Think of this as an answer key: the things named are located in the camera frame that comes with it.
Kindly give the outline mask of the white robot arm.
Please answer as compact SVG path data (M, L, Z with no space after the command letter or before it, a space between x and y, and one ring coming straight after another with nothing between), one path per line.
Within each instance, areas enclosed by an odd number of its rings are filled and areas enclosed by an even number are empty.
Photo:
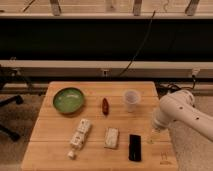
M160 98L158 107L153 110L152 128L161 132L176 120L213 142L213 117L196 109L194 102L194 95L188 90L164 95Z

